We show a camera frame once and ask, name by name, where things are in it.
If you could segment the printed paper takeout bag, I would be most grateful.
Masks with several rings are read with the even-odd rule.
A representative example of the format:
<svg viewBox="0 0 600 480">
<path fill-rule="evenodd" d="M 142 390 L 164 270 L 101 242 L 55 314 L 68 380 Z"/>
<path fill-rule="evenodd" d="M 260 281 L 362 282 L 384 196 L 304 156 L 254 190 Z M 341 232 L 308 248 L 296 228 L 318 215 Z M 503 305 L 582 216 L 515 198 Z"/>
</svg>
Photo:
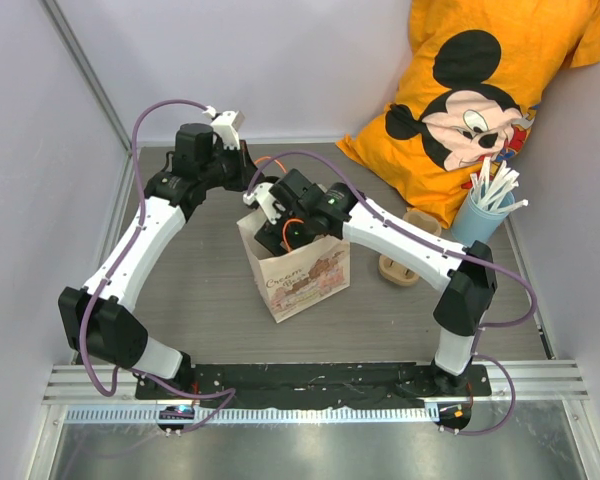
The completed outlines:
<svg viewBox="0 0 600 480">
<path fill-rule="evenodd" d="M 314 207 L 327 201 L 338 207 L 348 205 L 344 184 L 326 188 L 296 169 L 285 169 L 281 177 L 258 174 L 245 193 L 251 193 L 262 182 L 274 184 L 271 193 L 286 210 L 300 206 L 314 212 Z M 330 227 L 313 243 L 276 257 L 254 239 L 266 217 L 259 208 L 251 209 L 237 227 L 256 287 L 275 322 L 283 322 L 349 287 L 350 244 L 332 236 Z"/>
</svg>

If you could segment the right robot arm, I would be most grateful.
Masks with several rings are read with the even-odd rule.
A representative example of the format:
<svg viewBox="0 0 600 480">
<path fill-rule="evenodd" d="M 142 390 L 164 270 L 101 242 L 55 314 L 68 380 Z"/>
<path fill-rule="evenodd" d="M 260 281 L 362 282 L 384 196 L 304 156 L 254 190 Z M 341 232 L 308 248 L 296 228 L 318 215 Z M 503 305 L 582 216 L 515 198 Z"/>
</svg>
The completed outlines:
<svg viewBox="0 0 600 480">
<path fill-rule="evenodd" d="M 476 333 L 497 289 L 494 273 L 482 264 L 492 258 L 489 247 L 446 241 L 381 211 L 344 182 L 324 190 L 296 169 L 275 182 L 260 177 L 243 201 L 264 213 L 256 238 L 275 255 L 332 236 L 396 261 L 440 292 L 433 312 L 440 336 L 431 380 L 441 394 L 464 391 Z"/>
</svg>

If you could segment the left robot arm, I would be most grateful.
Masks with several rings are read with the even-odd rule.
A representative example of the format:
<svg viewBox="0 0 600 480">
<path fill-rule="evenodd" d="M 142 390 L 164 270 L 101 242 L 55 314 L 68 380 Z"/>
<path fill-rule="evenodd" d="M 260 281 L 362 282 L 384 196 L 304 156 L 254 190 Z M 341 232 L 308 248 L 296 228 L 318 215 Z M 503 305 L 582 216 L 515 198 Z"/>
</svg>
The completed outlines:
<svg viewBox="0 0 600 480">
<path fill-rule="evenodd" d="M 211 124 L 184 124 L 169 167 L 151 177 L 133 222 L 100 269 L 79 288 L 65 288 L 58 305 L 69 346 L 143 374 L 170 398 L 192 392 L 189 355 L 152 338 L 133 312 L 157 260 L 208 191 L 244 192 L 256 167 L 238 128 L 222 115 Z"/>
</svg>

